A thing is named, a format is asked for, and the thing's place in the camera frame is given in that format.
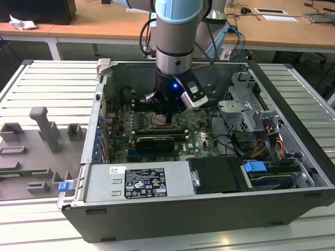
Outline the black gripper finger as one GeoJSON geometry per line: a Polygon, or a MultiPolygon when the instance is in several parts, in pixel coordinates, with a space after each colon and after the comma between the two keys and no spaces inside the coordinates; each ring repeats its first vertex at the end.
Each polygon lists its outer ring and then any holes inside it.
{"type": "Polygon", "coordinates": [[[176,115],[178,115],[179,113],[182,113],[184,110],[185,110],[184,105],[174,107],[172,111],[172,118],[174,119],[176,115]]]}
{"type": "Polygon", "coordinates": [[[144,96],[145,102],[149,105],[156,113],[161,113],[166,118],[166,123],[172,123],[172,112],[170,111],[171,104],[169,99],[161,92],[154,91],[144,96]]]}

